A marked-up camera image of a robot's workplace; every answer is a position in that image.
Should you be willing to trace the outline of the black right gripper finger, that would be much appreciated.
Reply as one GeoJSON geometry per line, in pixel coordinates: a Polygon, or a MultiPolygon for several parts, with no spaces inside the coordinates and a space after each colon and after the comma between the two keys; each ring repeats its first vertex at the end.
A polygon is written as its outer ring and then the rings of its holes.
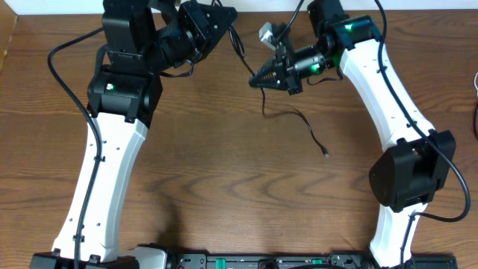
{"type": "Polygon", "coordinates": [[[257,71],[248,83],[250,87],[269,88],[274,90],[290,90],[287,81],[287,73],[279,71],[257,71]]]}
{"type": "Polygon", "coordinates": [[[288,55],[276,53],[254,74],[255,77],[285,77],[287,75],[288,55]]]}

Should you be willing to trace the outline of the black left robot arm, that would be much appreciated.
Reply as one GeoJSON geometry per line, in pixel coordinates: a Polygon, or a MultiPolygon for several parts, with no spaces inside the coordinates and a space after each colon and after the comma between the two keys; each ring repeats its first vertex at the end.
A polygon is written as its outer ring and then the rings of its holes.
{"type": "Polygon", "coordinates": [[[175,254],[155,244],[121,252],[125,195],[138,152],[170,68],[207,58],[238,13],[197,1],[105,1],[106,44],[80,107],[87,121],[81,172],[52,249],[32,268],[177,268],[175,254]]]}

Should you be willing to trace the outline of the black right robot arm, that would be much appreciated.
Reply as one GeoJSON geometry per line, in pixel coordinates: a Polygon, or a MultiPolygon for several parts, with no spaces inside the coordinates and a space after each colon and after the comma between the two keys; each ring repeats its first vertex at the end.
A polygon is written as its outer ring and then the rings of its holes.
{"type": "Polygon", "coordinates": [[[257,88],[291,95],[313,75],[335,69],[358,91],[382,145],[369,183],[379,203],[375,235],[366,268],[455,268],[452,256],[413,256],[411,242],[420,216],[444,187],[447,161],[456,142],[437,132],[409,97],[390,64],[382,33],[370,16],[352,18],[339,1],[313,1],[308,7],[317,42],[294,49],[287,24],[266,23],[260,40],[273,56],[250,79],[257,88]]]}

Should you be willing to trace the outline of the brown cardboard panel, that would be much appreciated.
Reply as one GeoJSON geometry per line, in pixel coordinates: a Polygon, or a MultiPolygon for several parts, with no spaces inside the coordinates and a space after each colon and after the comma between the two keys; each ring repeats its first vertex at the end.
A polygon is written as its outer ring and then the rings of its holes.
{"type": "Polygon", "coordinates": [[[0,67],[3,69],[5,59],[7,57],[10,42],[16,27],[18,16],[1,0],[0,6],[0,67]]]}

